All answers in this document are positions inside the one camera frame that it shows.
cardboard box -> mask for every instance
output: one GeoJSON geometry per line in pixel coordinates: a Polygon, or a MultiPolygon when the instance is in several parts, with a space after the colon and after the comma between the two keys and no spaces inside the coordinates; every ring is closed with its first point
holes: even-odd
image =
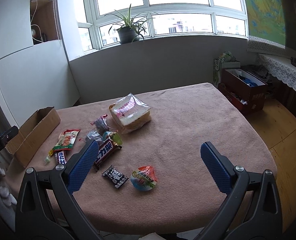
{"type": "Polygon", "coordinates": [[[229,87],[218,85],[218,90],[229,100],[229,102],[236,107],[243,115],[251,114],[260,111],[264,107],[265,98],[259,98],[248,102],[246,105],[242,104],[230,92],[233,92],[229,87]]]}
{"type": "Polygon", "coordinates": [[[26,167],[59,123],[60,117],[54,107],[39,109],[20,127],[18,135],[8,142],[6,149],[26,167]]]}
{"type": "Polygon", "coordinates": [[[213,82],[214,87],[218,88],[218,84],[221,83],[223,69],[236,69],[240,68],[240,62],[219,62],[218,59],[214,59],[214,73],[213,82]]]}
{"type": "Polygon", "coordinates": [[[265,98],[268,85],[254,75],[242,69],[225,69],[222,72],[221,83],[224,83],[231,91],[236,93],[242,99],[250,103],[251,101],[259,98],[265,98]],[[244,81],[235,75],[241,74],[243,77],[250,79],[258,86],[250,87],[244,81]]]}

candy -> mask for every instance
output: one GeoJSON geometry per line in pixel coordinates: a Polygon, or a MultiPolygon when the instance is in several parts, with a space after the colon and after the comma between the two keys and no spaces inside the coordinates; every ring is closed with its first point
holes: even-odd
{"type": "Polygon", "coordinates": [[[66,164],[67,163],[67,157],[66,157],[65,151],[55,152],[54,156],[56,158],[57,164],[66,164]]]}
{"type": "Polygon", "coordinates": [[[108,137],[107,140],[105,140],[99,148],[98,156],[94,163],[94,169],[98,171],[100,164],[105,159],[107,159],[112,152],[114,152],[116,149],[121,149],[121,148],[122,146],[116,144],[111,140],[110,137],[108,137]]]}
{"type": "Polygon", "coordinates": [[[134,170],[130,176],[132,185],[138,190],[147,191],[157,184],[157,178],[152,166],[143,166],[134,170]]]}
{"type": "Polygon", "coordinates": [[[110,166],[103,174],[104,177],[111,179],[115,188],[122,186],[129,178],[121,172],[116,171],[114,166],[110,166]]]}

snack package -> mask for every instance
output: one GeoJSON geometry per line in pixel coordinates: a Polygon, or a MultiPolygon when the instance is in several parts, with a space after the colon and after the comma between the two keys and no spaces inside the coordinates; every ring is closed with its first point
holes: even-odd
{"type": "Polygon", "coordinates": [[[101,144],[103,144],[104,139],[102,138],[102,136],[98,133],[98,131],[96,129],[92,129],[86,136],[86,142],[89,140],[94,139],[98,145],[100,146],[101,144]]]}
{"type": "Polygon", "coordinates": [[[110,127],[107,126],[107,117],[107,114],[102,115],[101,117],[97,118],[96,120],[90,123],[91,125],[94,125],[97,128],[97,131],[101,136],[104,134],[104,132],[108,132],[110,130],[110,127]]]}
{"type": "Polygon", "coordinates": [[[52,148],[52,152],[71,150],[80,129],[66,130],[59,136],[57,144],[52,148]]]}
{"type": "Polygon", "coordinates": [[[122,128],[121,133],[129,133],[149,122],[150,109],[131,93],[109,106],[111,116],[122,128]]]}
{"type": "Polygon", "coordinates": [[[54,156],[56,158],[57,164],[66,164],[67,163],[66,151],[55,152],[54,156]]]}
{"type": "Polygon", "coordinates": [[[102,174],[102,176],[109,178],[112,181],[115,188],[119,188],[129,179],[121,172],[116,171],[115,167],[112,165],[102,174]]]}
{"type": "Polygon", "coordinates": [[[99,147],[97,159],[93,164],[93,168],[98,171],[100,164],[107,159],[116,149],[121,149],[122,146],[115,143],[110,137],[107,138],[99,147]]]}
{"type": "Polygon", "coordinates": [[[113,140],[118,145],[122,145],[122,140],[117,132],[105,132],[103,134],[103,139],[106,140],[108,137],[110,137],[111,140],[113,140]]]}
{"type": "Polygon", "coordinates": [[[147,191],[157,184],[157,178],[152,166],[143,166],[134,170],[130,176],[132,185],[138,190],[147,191]]]}

white wall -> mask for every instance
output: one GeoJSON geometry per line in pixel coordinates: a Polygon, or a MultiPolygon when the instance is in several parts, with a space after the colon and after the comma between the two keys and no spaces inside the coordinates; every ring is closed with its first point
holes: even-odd
{"type": "Polygon", "coordinates": [[[226,50],[253,64],[248,40],[177,36],[103,49],[69,62],[83,103],[203,82],[212,83],[213,59],[226,50]]]}
{"type": "Polygon", "coordinates": [[[60,29],[68,60],[83,56],[73,0],[57,0],[60,29]]]}

blue gripper pad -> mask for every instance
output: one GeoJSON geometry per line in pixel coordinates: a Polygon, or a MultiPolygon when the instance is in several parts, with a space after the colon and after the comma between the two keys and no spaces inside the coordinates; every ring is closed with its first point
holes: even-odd
{"type": "Polygon", "coordinates": [[[210,172],[212,178],[214,179],[220,192],[225,193],[227,195],[230,194],[233,188],[232,171],[234,166],[232,165],[232,163],[225,156],[222,156],[210,142],[205,142],[202,144],[200,148],[200,156],[203,162],[205,163],[208,171],[210,172]],[[229,172],[226,169],[225,165],[222,163],[223,158],[227,159],[225,160],[225,164],[229,166],[229,169],[232,169],[231,172],[229,172]]]}
{"type": "Polygon", "coordinates": [[[78,153],[82,156],[68,175],[67,189],[70,195],[72,195],[73,192],[80,190],[81,185],[85,181],[88,172],[98,156],[98,151],[98,143],[93,141],[87,149],[82,149],[80,153],[78,153]]]}

